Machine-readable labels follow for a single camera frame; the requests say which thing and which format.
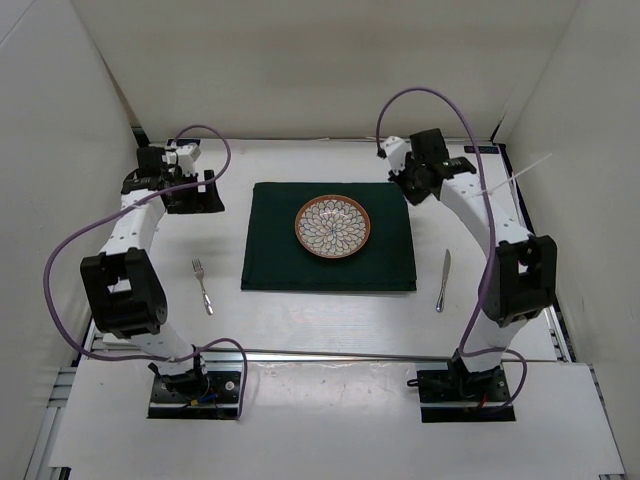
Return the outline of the dark green cloth napkin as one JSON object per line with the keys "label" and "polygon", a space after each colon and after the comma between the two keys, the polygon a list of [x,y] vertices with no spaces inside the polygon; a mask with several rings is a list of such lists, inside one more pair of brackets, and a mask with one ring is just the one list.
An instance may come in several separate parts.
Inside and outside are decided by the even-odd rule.
{"label": "dark green cloth napkin", "polygon": [[[342,259],[307,251],[295,218],[308,201],[337,194],[369,215],[366,244]],[[241,288],[249,291],[412,292],[417,273],[407,203],[391,183],[261,182],[254,185]]]}

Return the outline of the silver knife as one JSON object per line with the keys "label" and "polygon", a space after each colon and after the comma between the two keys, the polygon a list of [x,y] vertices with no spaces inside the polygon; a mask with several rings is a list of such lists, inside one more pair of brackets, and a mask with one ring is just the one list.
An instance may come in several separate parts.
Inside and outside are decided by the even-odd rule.
{"label": "silver knife", "polygon": [[438,294],[438,298],[435,306],[437,313],[442,313],[444,311],[446,287],[447,287],[449,272],[451,268],[451,260],[452,260],[451,252],[449,249],[446,249],[444,260],[443,260],[443,266],[442,266],[440,290],[439,290],[439,294]]}

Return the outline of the orange patterned plate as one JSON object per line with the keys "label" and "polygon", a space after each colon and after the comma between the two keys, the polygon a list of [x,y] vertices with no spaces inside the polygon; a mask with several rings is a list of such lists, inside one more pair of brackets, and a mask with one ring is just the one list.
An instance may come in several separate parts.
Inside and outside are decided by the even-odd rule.
{"label": "orange patterned plate", "polygon": [[371,221],[356,200],[337,194],[322,195],[299,209],[294,231],[309,253],[324,259],[342,259],[364,247]]}

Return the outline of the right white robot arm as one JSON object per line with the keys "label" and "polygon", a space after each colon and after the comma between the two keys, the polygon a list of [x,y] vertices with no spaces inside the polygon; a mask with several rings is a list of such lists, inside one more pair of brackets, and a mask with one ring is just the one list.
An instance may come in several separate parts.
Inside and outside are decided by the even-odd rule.
{"label": "right white robot arm", "polygon": [[434,196],[464,224],[487,264],[473,319],[448,365],[452,393],[482,394],[516,334],[555,298],[557,245],[513,220],[482,186],[479,162],[450,156],[441,132],[426,130],[403,140],[391,136],[378,154],[389,178],[417,205]]}

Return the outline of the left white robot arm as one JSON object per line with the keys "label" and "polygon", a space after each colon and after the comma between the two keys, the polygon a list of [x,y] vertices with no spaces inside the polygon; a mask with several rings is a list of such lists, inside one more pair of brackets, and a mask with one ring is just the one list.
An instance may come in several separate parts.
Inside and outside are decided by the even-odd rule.
{"label": "left white robot arm", "polygon": [[168,303],[149,251],[165,214],[223,211],[215,184],[197,187],[197,143],[141,147],[138,167],[121,189],[120,217],[99,254],[80,273],[97,329],[137,346],[151,357],[156,378],[188,400],[206,395],[210,377],[194,346],[168,322]]}

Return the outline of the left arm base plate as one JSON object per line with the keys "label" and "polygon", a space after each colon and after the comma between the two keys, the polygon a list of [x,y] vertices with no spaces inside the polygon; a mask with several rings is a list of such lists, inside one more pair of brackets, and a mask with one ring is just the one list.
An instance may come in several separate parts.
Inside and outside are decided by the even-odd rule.
{"label": "left arm base plate", "polygon": [[245,375],[240,367],[208,366],[177,375],[153,372],[148,419],[158,420],[238,420],[242,413]]}

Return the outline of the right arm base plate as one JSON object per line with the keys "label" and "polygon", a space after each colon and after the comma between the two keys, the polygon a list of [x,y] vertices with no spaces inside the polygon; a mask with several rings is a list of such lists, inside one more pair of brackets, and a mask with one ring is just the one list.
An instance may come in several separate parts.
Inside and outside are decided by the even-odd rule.
{"label": "right arm base plate", "polygon": [[505,406],[510,392],[502,368],[495,369],[464,394],[454,385],[447,369],[418,370],[416,374],[406,385],[418,391],[423,424],[516,420],[514,407]]}

